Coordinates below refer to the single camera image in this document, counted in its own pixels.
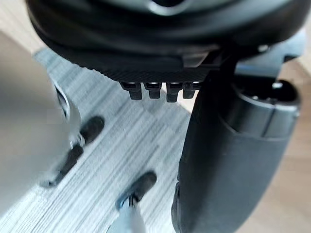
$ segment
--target floor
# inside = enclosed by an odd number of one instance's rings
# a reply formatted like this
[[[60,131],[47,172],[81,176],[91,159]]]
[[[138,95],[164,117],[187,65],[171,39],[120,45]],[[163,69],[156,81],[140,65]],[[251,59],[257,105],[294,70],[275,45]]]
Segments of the floor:
[[[29,52],[44,44],[33,32],[22,0],[1,0],[0,30],[5,31]],[[284,66],[280,78],[291,80],[304,99],[301,117],[285,158],[269,190],[239,233],[311,232],[311,57],[310,46],[298,62]],[[193,100],[180,101],[188,111]]]

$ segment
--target metal bracket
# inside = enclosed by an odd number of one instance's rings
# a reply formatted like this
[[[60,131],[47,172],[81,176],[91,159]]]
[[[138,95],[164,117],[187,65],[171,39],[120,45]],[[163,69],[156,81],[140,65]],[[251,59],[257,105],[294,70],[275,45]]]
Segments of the metal bracket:
[[[301,30],[284,42],[271,47],[265,46],[266,50],[262,50],[263,46],[259,46],[258,52],[262,51],[261,53],[242,59],[237,63],[235,77],[243,78],[244,82],[251,77],[260,78],[261,82],[266,80],[274,83],[282,65],[303,54],[306,39],[305,31]]]

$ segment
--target black plastic housing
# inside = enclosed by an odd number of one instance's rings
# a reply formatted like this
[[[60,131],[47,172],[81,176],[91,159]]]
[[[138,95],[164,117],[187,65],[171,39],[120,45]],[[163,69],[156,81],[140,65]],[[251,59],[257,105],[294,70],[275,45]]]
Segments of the black plastic housing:
[[[276,172],[299,116],[288,82],[253,91],[206,81],[179,163],[172,219],[177,233],[233,233]]]

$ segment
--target person's foot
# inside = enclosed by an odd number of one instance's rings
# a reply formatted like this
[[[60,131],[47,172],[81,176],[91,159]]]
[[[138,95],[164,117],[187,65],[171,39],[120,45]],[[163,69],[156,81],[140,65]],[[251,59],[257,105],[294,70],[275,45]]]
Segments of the person's foot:
[[[104,128],[104,119],[101,116],[94,116],[81,128],[80,134],[88,145],[93,142]]]
[[[116,208],[119,210],[124,202],[129,198],[134,198],[135,202],[140,202],[143,196],[155,185],[156,174],[149,171],[136,180],[116,201]]]

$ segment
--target gray carpet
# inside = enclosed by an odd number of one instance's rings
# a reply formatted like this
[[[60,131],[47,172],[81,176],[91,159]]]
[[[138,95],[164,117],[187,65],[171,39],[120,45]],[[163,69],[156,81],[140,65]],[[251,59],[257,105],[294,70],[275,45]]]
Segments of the gray carpet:
[[[158,175],[141,202],[150,233],[173,233],[171,204],[189,113],[178,104],[131,101],[117,82],[43,50],[35,56],[80,110],[82,121],[105,118],[105,129],[53,190],[33,187],[0,219],[0,233],[105,233],[117,217],[114,203],[145,171]]]

